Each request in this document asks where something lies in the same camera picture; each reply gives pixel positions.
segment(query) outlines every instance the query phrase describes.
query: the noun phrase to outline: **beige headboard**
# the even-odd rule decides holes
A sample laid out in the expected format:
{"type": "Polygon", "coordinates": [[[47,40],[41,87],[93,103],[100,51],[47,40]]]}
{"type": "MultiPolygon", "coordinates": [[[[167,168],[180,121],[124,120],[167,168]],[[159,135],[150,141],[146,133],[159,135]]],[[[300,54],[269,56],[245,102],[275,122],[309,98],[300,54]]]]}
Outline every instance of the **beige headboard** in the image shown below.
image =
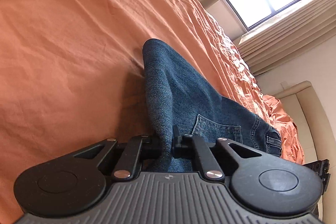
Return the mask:
{"type": "Polygon", "coordinates": [[[319,201],[323,222],[336,223],[336,140],[327,115],[309,81],[302,82],[274,95],[298,127],[298,137],[305,162],[330,160],[328,190],[319,201]]]}

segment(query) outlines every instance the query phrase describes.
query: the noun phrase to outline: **metal rivet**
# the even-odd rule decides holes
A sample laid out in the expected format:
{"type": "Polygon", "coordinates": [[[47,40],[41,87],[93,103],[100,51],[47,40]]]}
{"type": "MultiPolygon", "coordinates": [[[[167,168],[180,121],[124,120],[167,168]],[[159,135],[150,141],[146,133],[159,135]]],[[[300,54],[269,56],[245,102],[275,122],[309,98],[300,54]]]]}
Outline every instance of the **metal rivet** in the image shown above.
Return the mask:
{"type": "Polygon", "coordinates": [[[131,173],[128,172],[127,170],[118,170],[114,172],[114,176],[118,179],[125,179],[128,178],[130,175],[131,173]]]}
{"type": "Polygon", "coordinates": [[[205,175],[211,179],[219,179],[223,176],[223,173],[217,170],[211,170],[211,171],[206,172],[205,175]]]}

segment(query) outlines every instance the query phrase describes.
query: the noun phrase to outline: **black plastic device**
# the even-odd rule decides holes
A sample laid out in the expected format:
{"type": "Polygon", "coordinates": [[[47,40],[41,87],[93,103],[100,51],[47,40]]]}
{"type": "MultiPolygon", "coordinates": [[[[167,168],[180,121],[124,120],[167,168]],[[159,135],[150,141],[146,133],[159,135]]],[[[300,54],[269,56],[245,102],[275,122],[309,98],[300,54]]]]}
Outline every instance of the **black plastic device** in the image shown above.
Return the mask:
{"type": "Polygon", "coordinates": [[[24,171],[17,223],[322,223],[311,214],[323,192],[314,171],[230,139],[173,133],[173,157],[194,172],[145,171],[161,154],[156,136],[109,138],[24,171]]]}
{"type": "Polygon", "coordinates": [[[330,174],[329,171],[329,160],[317,160],[314,162],[310,162],[304,165],[309,169],[312,169],[322,180],[323,184],[323,193],[327,190],[330,174]]]}

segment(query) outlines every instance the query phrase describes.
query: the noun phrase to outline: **blue denim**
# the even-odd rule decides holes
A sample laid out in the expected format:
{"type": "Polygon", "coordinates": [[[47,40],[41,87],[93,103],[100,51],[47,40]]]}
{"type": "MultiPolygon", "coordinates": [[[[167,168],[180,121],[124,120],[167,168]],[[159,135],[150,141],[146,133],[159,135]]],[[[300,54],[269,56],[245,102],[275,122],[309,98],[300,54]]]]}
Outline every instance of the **blue denim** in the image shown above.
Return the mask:
{"type": "Polygon", "coordinates": [[[197,134],[206,142],[219,137],[281,155],[278,131],[239,103],[221,96],[182,56],[158,39],[143,46],[146,102],[163,153],[150,168],[189,172],[191,162],[172,158],[173,125],[180,134],[197,134]]]}

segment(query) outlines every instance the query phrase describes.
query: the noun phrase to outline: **wrinkled sheet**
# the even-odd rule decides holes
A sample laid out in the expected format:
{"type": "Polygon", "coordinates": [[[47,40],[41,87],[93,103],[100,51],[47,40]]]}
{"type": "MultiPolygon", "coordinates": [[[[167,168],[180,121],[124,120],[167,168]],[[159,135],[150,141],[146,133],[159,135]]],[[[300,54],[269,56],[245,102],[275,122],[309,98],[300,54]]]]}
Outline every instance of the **wrinkled sheet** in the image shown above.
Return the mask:
{"type": "Polygon", "coordinates": [[[104,138],[152,133],[142,61],[149,38],[279,129],[284,158],[300,163],[291,120],[270,110],[197,0],[0,0],[1,224],[22,215],[12,189],[23,170],[104,138]]]}
{"type": "Polygon", "coordinates": [[[304,164],[305,155],[299,143],[297,127],[293,119],[286,113],[280,100],[264,95],[264,102],[269,107],[270,124],[281,132],[281,158],[304,164]]]}

